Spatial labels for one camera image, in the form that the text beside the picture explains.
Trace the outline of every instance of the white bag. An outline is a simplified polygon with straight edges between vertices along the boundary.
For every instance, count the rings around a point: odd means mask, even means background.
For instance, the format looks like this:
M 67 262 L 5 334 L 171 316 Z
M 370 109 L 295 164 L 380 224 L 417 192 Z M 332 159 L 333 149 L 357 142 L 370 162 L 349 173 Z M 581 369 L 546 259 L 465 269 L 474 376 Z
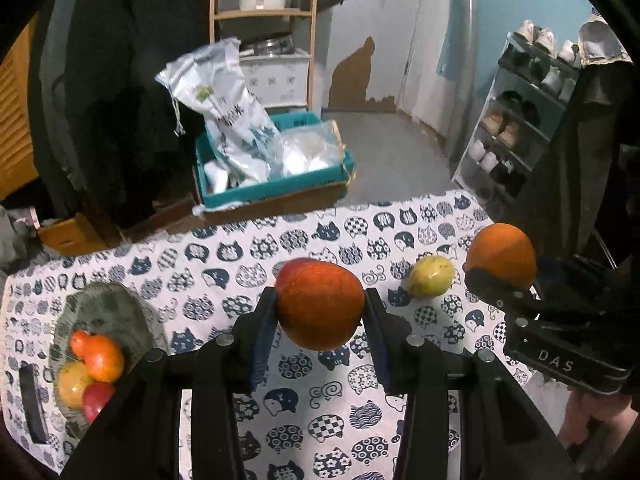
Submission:
M 265 182 L 271 173 L 270 142 L 280 133 L 246 88 L 239 46 L 236 38 L 203 46 L 168 63 L 156 81 L 172 98 L 204 115 L 220 164 Z

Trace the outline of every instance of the gray floor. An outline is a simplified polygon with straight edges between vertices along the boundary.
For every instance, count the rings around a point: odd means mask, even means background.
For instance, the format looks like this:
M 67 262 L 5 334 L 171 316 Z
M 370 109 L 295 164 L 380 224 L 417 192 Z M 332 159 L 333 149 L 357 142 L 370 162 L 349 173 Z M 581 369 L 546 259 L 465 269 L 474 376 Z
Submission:
M 342 141 L 356 160 L 356 179 L 343 205 L 406 200 L 455 188 L 435 139 L 400 115 L 334 112 Z

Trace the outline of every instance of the teal basket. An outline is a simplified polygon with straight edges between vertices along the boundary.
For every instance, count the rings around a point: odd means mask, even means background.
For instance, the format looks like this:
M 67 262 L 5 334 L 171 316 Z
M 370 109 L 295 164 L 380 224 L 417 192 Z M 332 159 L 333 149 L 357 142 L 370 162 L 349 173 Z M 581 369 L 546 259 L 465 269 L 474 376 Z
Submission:
M 271 116 L 271 120 L 279 131 L 288 130 L 297 126 L 318 124 L 320 118 L 312 112 L 291 112 Z M 344 163 L 342 166 L 325 168 L 324 170 L 310 171 L 297 176 L 288 176 L 268 182 L 261 182 L 247 187 L 236 187 L 222 193 L 213 194 L 210 190 L 207 176 L 204 173 L 204 164 L 214 158 L 213 147 L 207 133 L 201 134 L 196 139 L 196 158 L 198 165 L 198 186 L 202 202 L 207 208 L 220 207 L 230 202 L 256 202 L 265 198 L 280 196 L 313 187 L 334 184 L 335 182 L 347 182 L 353 174 L 355 161 L 351 152 L 344 150 Z

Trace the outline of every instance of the cat print tablecloth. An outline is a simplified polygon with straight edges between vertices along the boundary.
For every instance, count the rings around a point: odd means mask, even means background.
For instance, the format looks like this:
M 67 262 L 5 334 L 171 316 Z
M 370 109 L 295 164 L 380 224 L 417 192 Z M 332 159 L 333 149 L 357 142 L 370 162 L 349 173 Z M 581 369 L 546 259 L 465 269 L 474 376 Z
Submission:
M 530 370 L 505 357 L 500 311 L 465 289 L 462 263 L 474 235 L 491 221 L 468 194 L 449 191 L 406 202 L 330 208 L 270 217 L 183 235 L 164 235 L 78 258 L 64 258 L 11 276 L 0 330 L 6 351 L 0 393 L 10 433 L 41 462 L 60 471 L 77 444 L 55 405 L 55 377 L 47 367 L 56 318 L 67 294 L 88 282 L 121 282 L 158 316 L 170 350 L 187 352 L 251 311 L 264 286 L 273 285 L 283 263 L 300 256 L 344 266 L 375 286 L 389 311 L 404 316 L 414 332 L 448 351 L 491 348 L 520 384 Z M 412 300 L 402 280 L 427 254 L 456 266 L 451 288 L 434 300 Z M 34 444 L 25 424 L 18 368 L 34 363 L 49 431 Z M 386 396 L 360 327 L 345 345 L 312 352 L 279 329 L 266 380 L 252 396 L 235 396 L 236 419 L 247 478 L 390 480 L 402 435 L 406 401 Z M 182 399 L 180 473 L 191 478 L 191 395 Z M 449 396 L 449 449 L 459 444 L 458 398 Z

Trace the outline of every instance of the shoe rack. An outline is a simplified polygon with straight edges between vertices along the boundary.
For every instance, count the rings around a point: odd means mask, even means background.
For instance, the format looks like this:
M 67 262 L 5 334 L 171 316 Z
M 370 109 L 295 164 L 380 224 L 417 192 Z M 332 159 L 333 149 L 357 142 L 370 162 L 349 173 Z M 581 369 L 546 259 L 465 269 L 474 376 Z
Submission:
M 494 221 L 516 199 L 564 115 L 580 74 L 579 60 L 568 61 L 507 35 L 482 113 L 452 178 Z
M 216 22 L 223 20 L 235 20 L 241 18 L 269 18 L 279 16 L 289 20 L 289 31 L 293 30 L 293 23 L 296 18 L 308 18 L 309 26 L 309 68 L 306 80 L 306 108 L 312 109 L 314 90 L 314 56 L 316 52 L 316 17 L 318 14 L 318 0 L 310 0 L 310 9 L 302 10 L 298 8 L 285 7 L 283 9 L 232 9 L 219 10 L 218 0 L 209 0 L 209 41 L 216 42 Z

